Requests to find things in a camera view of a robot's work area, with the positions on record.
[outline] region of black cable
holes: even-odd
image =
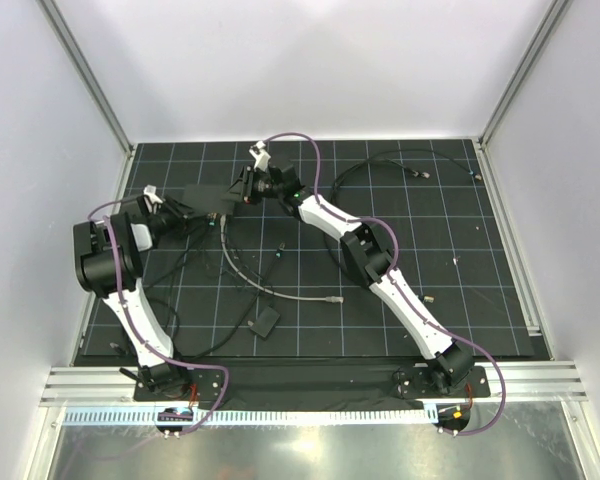
[[[267,267],[267,271],[262,276],[264,282],[266,282],[268,280],[269,276],[271,275],[271,272],[273,271],[274,265],[277,263],[277,260],[279,258],[281,258],[281,257],[282,257],[282,250],[278,249],[278,251],[276,251],[275,257],[273,258],[273,260],[271,261],[271,263]],[[247,318],[247,316],[249,315],[249,312],[251,311],[251,309],[253,308],[253,306],[256,304],[256,301],[258,300],[258,297],[260,297],[261,293],[262,293],[262,290],[260,290],[260,289],[258,289],[256,291],[255,295],[249,301],[247,307],[244,309],[244,311],[242,312],[242,314],[238,318],[238,321],[235,323],[235,325],[233,326],[233,328],[229,331],[229,333],[222,340],[220,340],[218,343],[216,343],[212,347],[206,349],[204,352],[200,352],[197,355],[194,355],[193,356],[193,360],[195,361],[195,360],[198,360],[198,359],[200,359],[202,357],[206,357],[210,353],[215,352],[219,348],[223,347],[229,340],[231,340],[231,338],[236,334],[236,332],[240,328],[240,325],[242,325],[242,322],[244,322],[244,319]]]
[[[197,236],[193,237],[194,233],[198,232],[201,228],[204,228],[204,230]],[[180,315],[178,314],[177,310],[175,308],[173,308],[173,306],[171,305],[171,301],[172,301],[172,297],[173,297],[173,290],[175,288],[176,274],[181,268],[184,268],[187,264],[189,264],[190,261],[193,261],[196,258],[198,252],[204,245],[204,241],[207,238],[207,235],[210,231],[211,231],[211,228],[206,221],[204,223],[189,225],[188,228],[186,228],[183,231],[183,233],[186,233],[188,236],[190,236],[188,247],[178,256],[176,261],[173,263],[172,267],[166,273],[164,273],[162,276],[158,277],[152,283],[150,283],[144,287],[145,293],[148,293],[151,289],[156,287],[162,280],[164,280],[167,277],[170,277],[169,288],[167,290],[167,302],[165,302],[161,299],[155,298],[155,297],[152,297],[151,301],[153,303],[163,305],[167,308],[167,322],[164,325],[164,327],[162,327],[163,330],[167,333],[168,333],[167,329],[169,328],[169,324],[171,323],[171,318],[173,317],[174,327],[173,327],[173,332],[170,335],[171,340],[175,340],[176,336],[180,332],[180,324],[181,324]],[[191,250],[193,250],[194,248],[195,248],[195,251],[193,252],[193,255],[190,258],[187,258],[186,261],[184,261],[185,256],[189,252],[191,252]],[[120,328],[122,330],[122,337],[124,339],[126,352],[128,354],[134,355],[135,349],[133,347],[133,343],[131,342],[131,339],[129,338],[129,335],[127,334],[127,332],[123,326],[120,326]]]
[[[409,168],[409,167],[405,166],[399,160],[381,158],[381,157],[383,157],[385,155],[389,155],[389,154],[393,154],[393,153],[407,153],[407,152],[432,153],[436,157],[442,157],[442,159],[450,161],[451,163],[453,163],[457,167],[459,167],[462,170],[464,170],[465,172],[467,172],[473,178],[478,179],[478,180],[482,178],[482,177],[480,177],[479,174],[474,173],[471,169],[469,169],[466,166],[464,166],[461,163],[459,163],[455,158],[452,158],[452,157],[450,157],[450,156],[448,156],[448,155],[446,155],[444,153],[441,153],[441,152],[439,152],[437,150],[432,150],[432,149],[428,149],[428,148],[401,148],[401,149],[396,149],[396,150],[385,150],[383,152],[374,153],[369,158],[367,158],[367,159],[365,159],[365,160],[363,160],[361,162],[356,163],[355,165],[347,168],[342,173],[340,173],[334,179],[333,183],[331,184],[331,193],[329,194],[329,203],[333,204],[336,207],[339,206],[339,204],[338,204],[339,203],[338,202],[338,194],[340,193],[340,188],[342,187],[342,184],[345,182],[345,180],[349,176],[351,176],[353,173],[355,173],[356,171],[360,170],[364,166],[368,166],[368,168],[369,168],[369,167],[371,167],[371,165],[378,165],[378,166],[383,166],[383,165],[384,166],[391,166],[391,165],[393,165],[393,166],[396,166],[396,167],[400,167],[401,169],[403,169],[405,172],[407,172],[409,175],[411,175],[413,177],[425,177],[425,178],[428,178],[429,177],[428,173],[426,173],[426,172],[419,172],[417,170],[413,170],[412,168]],[[331,258],[331,261],[334,263],[334,265],[336,267],[338,267],[342,271],[342,274],[345,277],[347,277],[349,280],[352,280],[351,277],[349,277],[349,273],[347,271],[346,266],[343,263],[340,262],[340,260],[336,256],[336,253],[333,251],[333,248],[329,244],[330,237],[327,236],[326,233],[323,233],[322,234],[322,238],[323,238],[323,241],[324,241],[325,248],[327,249],[327,252],[329,254],[329,258]]]

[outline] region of power cord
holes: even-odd
[[[269,277],[271,276],[271,272],[273,271],[273,267],[276,265],[276,263],[278,263],[278,260],[280,258],[282,258],[283,251],[284,251],[284,244],[280,244],[280,247],[278,247],[278,249],[276,250],[276,254],[275,254],[273,260],[271,261],[271,263],[269,263],[267,270],[265,271],[264,275],[262,276],[263,283],[266,283],[268,281]],[[231,331],[222,340],[220,340],[218,343],[216,343],[212,347],[206,349],[204,352],[200,352],[197,355],[194,355],[193,360],[198,360],[202,357],[206,357],[207,355],[211,354],[212,352],[215,352],[216,350],[218,350],[218,349],[222,348],[224,345],[226,345],[226,343],[229,340],[231,340],[231,338],[233,338],[233,336],[236,334],[236,332],[240,328],[240,325],[242,325],[242,322],[244,322],[244,319],[247,318],[247,315],[249,315],[249,312],[251,311],[253,306],[256,304],[258,297],[263,293],[263,291],[264,291],[264,289],[256,290],[256,294],[249,301],[249,303],[247,304],[247,307],[244,309],[244,311],[242,312],[240,317],[238,317],[238,320],[235,323],[235,325],[233,326],[233,328],[231,329]]]
[[[278,298],[286,298],[287,300],[299,300],[303,302],[327,302],[327,303],[342,303],[344,299],[342,297],[300,297],[296,295],[286,295],[284,293],[274,292],[259,283],[254,282],[249,277],[247,277],[242,271],[236,266],[229,255],[229,251],[227,250],[227,217],[223,215],[220,218],[220,243],[222,244],[222,252],[224,253],[224,257],[231,266],[231,268],[236,272],[236,274],[242,278],[249,285],[256,287],[258,290],[261,290],[264,293],[269,295],[273,295]]]
[[[396,150],[385,150],[382,152],[374,153],[369,158],[352,165],[351,167],[347,168],[342,173],[340,173],[340,175],[338,175],[334,179],[334,181],[331,183],[331,193],[329,194],[329,199],[328,199],[329,203],[335,205],[336,207],[340,206],[338,196],[340,194],[340,189],[341,189],[342,185],[345,183],[347,178],[351,177],[352,174],[359,171],[360,169],[362,169],[365,166],[369,166],[369,167],[371,167],[371,166],[395,166],[395,167],[401,168],[402,170],[404,170],[407,174],[409,174],[412,177],[420,177],[420,178],[425,178],[425,179],[429,178],[430,175],[427,172],[414,170],[410,167],[407,167],[399,160],[383,158],[386,155],[395,154],[395,153],[415,153],[415,152],[432,153],[436,157],[441,157],[442,159],[448,160],[449,162],[453,163],[458,168],[464,170],[469,175],[471,175],[476,181],[482,180],[482,175],[480,175],[479,173],[475,173],[470,168],[467,168],[466,166],[462,165],[455,158],[450,157],[450,156],[448,156],[442,152],[439,152],[437,150],[432,150],[432,149],[428,149],[428,148],[401,148],[401,149],[396,149]],[[323,233],[322,238],[323,238],[325,248],[327,249],[327,253],[329,254],[329,257],[331,258],[331,261],[334,263],[334,265],[336,265],[342,271],[342,274],[345,277],[347,277],[349,280],[351,280],[351,277],[349,277],[349,272],[347,271],[346,266],[338,260],[336,253],[333,251],[333,247],[329,244],[330,237],[327,234]]]

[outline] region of black table surface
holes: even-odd
[[[189,184],[229,185],[255,142],[142,144],[127,184],[127,194],[147,185],[159,193],[182,196]],[[479,171],[469,140],[322,141],[320,187],[325,196],[336,174],[369,155],[395,149],[433,149]],[[315,153],[305,142],[273,142],[273,155],[284,153],[301,180],[313,185]],[[430,174],[413,178],[387,166],[363,168],[342,187],[340,206],[353,215],[376,216],[396,231],[399,267],[417,294],[433,296],[427,307],[449,330],[470,338],[497,356],[534,353],[511,271],[483,183],[441,156],[403,152],[386,156]],[[271,335],[256,337],[245,321],[215,355],[221,357],[396,357],[418,356],[418,349],[393,313],[335,267],[320,231],[284,215],[275,201],[240,205],[228,223],[231,241],[253,271],[263,272],[281,242],[286,250],[270,283],[276,291],[300,296],[341,295],[343,304],[298,302],[261,296],[247,317],[272,306],[280,321]],[[207,248],[176,276],[172,305],[181,317],[175,339],[184,356],[209,348],[226,335],[252,298],[229,272],[219,227]],[[145,283],[169,270],[187,240],[167,240],[146,258]],[[169,280],[150,292],[166,299]],[[165,324],[168,311],[154,304]],[[80,357],[115,357],[110,343],[123,344],[114,314],[96,300]]]

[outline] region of purple cable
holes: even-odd
[[[305,135],[304,133],[285,132],[285,133],[279,133],[277,135],[273,135],[272,137],[267,138],[264,142],[265,143],[269,143],[272,140],[275,140],[275,139],[278,139],[278,138],[282,138],[282,137],[300,137],[300,138],[304,138],[309,143],[311,143],[311,145],[313,146],[313,148],[316,151],[316,177],[315,177],[315,179],[313,181],[313,195],[316,198],[316,203],[318,204],[318,206],[321,209],[323,209],[325,212],[327,212],[328,214],[330,214],[332,217],[336,218],[337,220],[340,220],[340,221],[345,222],[345,223],[351,223],[352,222],[351,219],[343,217],[342,215],[338,214],[337,212],[334,212],[333,210],[331,210],[327,206],[327,204],[320,202],[320,195],[318,194],[318,183],[319,183],[319,179],[320,179],[320,160],[321,160],[321,157],[320,157],[320,148],[318,147],[318,144],[315,142],[315,140],[313,140],[308,135]],[[427,318],[425,316],[423,316],[411,304],[411,302],[407,298],[407,295],[402,291],[402,288],[400,288],[400,285],[398,285],[398,283],[391,277],[391,271],[396,268],[396,264],[398,263],[398,253],[400,251],[399,245],[398,245],[398,237],[396,236],[396,234],[393,231],[393,229],[386,222],[380,220],[379,218],[363,217],[363,218],[356,219],[356,221],[376,223],[376,224],[380,225],[381,227],[383,227],[387,231],[387,233],[389,234],[389,237],[391,238],[391,243],[393,243],[393,259],[391,260],[391,264],[389,265],[389,268],[387,269],[387,277],[389,278],[389,281],[398,289],[398,292],[400,293],[400,295],[402,296],[402,298],[407,302],[407,305],[409,305],[409,307],[411,308],[411,310],[413,310],[415,312],[415,314],[418,315],[418,317],[420,317],[420,319],[422,319],[424,321],[424,323],[426,323],[428,326],[430,326],[434,330],[437,330],[438,332],[442,333],[443,335],[447,335],[448,337],[451,337],[451,338],[453,338],[453,339],[455,339],[455,340],[457,340],[459,342],[464,343],[465,345],[468,345],[469,347],[472,347],[472,348],[475,348],[476,350],[478,350],[493,365],[494,370],[498,374],[498,378],[500,380],[500,386],[502,387],[502,399],[500,401],[500,406],[498,407],[498,411],[493,416],[493,418],[491,419],[491,421],[489,423],[487,423],[486,425],[484,425],[484,426],[482,426],[480,428],[476,428],[475,430],[471,430],[469,432],[458,432],[457,435],[466,437],[466,436],[475,435],[477,433],[481,433],[481,432],[484,432],[485,430],[488,430],[493,425],[495,425],[495,423],[502,416],[502,413],[504,412],[504,406],[505,406],[506,401],[507,401],[507,387],[505,385],[504,376],[502,375],[502,371],[500,370],[500,367],[498,366],[498,363],[491,356],[491,354],[489,352],[487,352],[484,348],[482,348],[480,345],[477,345],[477,344],[473,343],[471,340],[469,340],[467,338],[464,338],[464,337],[462,337],[460,335],[457,335],[455,333],[451,333],[451,332],[447,331],[445,328],[443,328],[441,326],[438,326],[438,325],[436,325],[434,323],[429,322],[429,320],[427,320]],[[449,433],[449,434],[453,435],[453,431],[452,430],[449,430],[449,429],[445,428],[444,431],[446,433]]]
[[[195,432],[200,426],[206,422],[211,415],[218,409],[220,403],[224,399],[224,395],[227,391],[227,386],[229,385],[229,370],[222,365],[203,365],[198,363],[187,363],[181,362],[179,360],[174,360],[173,358],[169,358],[166,355],[163,355],[158,350],[153,348],[147,340],[142,338],[140,332],[136,328],[133,323],[133,319],[131,318],[131,314],[129,313],[129,309],[127,307],[127,302],[124,299],[124,294],[122,293],[122,264],[120,263],[120,252],[118,252],[118,242],[116,241],[116,234],[111,225],[111,219],[107,216],[103,217],[104,224],[107,227],[107,232],[109,232],[109,239],[111,241],[112,253],[113,253],[113,262],[115,264],[116,269],[116,290],[118,292],[118,299],[120,300],[120,305],[122,305],[122,311],[124,312],[124,316],[129,323],[129,327],[133,332],[133,335],[138,339],[138,341],[151,353],[153,353],[156,357],[164,360],[166,363],[170,363],[171,365],[176,365],[178,367],[190,368],[190,369],[198,369],[198,370],[220,370],[224,373],[224,382],[222,384],[222,388],[220,389],[220,394],[218,395],[218,399],[215,401],[213,406],[209,409],[209,411],[195,424],[191,425],[182,430],[182,435],[186,435],[191,432]]]
[[[427,317],[425,317],[424,315],[422,315],[418,309],[415,308],[415,306],[409,301],[409,298],[407,297],[406,293],[404,293],[404,291],[402,290],[400,284],[391,276],[391,270],[388,271],[387,273],[387,278],[389,279],[389,281],[391,282],[391,284],[393,286],[395,286],[398,289],[398,293],[400,293],[400,296],[402,297],[402,299],[407,302],[407,305],[409,305],[409,308],[411,308],[411,310],[414,311],[414,313],[424,322],[426,323],[429,327],[433,328],[434,330],[437,330],[438,332],[442,333],[443,335],[447,335],[448,337],[454,338],[466,345],[468,345],[469,347],[475,348],[476,350],[478,350],[480,353],[482,353],[485,357],[487,357],[487,360],[489,360],[491,362],[491,364],[493,365],[494,370],[496,371],[496,373],[498,374],[498,378],[500,379],[500,385],[502,386],[502,399],[500,400],[500,406],[498,407],[498,411],[496,412],[496,414],[493,416],[493,418],[491,419],[491,421],[489,423],[487,423],[486,425],[480,427],[480,428],[476,428],[475,430],[470,430],[468,432],[458,432],[457,435],[459,436],[463,436],[463,437],[467,437],[470,435],[475,435],[477,433],[481,433],[484,432],[485,430],[488,430],[489,428],[491,428],[502,416],[502,413],[504,412],[504,406],[505,403],[507,401],[507,387],[505,385],[505,381],[504,381],[504,376],[502,375],[502,370],[500,370],[500,367],[498,366],[498,362],[495,361],[495,359],[491,356],[491,354],[489,352],[487,352],[484,348],[482,348],[480,345],[472,342],[471,340],[464,338],[460,335],[457,335],[455,333],[451,333],[450,331],[448,331],[446,328],[443,328],[442,326],[436,325],[435,323],[431,323]],[[444,429],[445,432],[453,434],[452,430],[449,429]]]
[[[111,202],[103,203],[99,207],[97,207],[94,210],[92,210],[91,212],[89,212],[89,215],[87,215],[87,220],[89,220],[90,222],[93,222],[94,221],[93,216],[96,213],[98,213],[100,210],[102,210],[103,208],[111,206],[111,205],[117,205],[118,203],[126,202],[128,200],[133,200],[134,198],[135,197],[133,197],[133,196],[129,196],[129,197],[121,198],[120,200],[112,200]]]

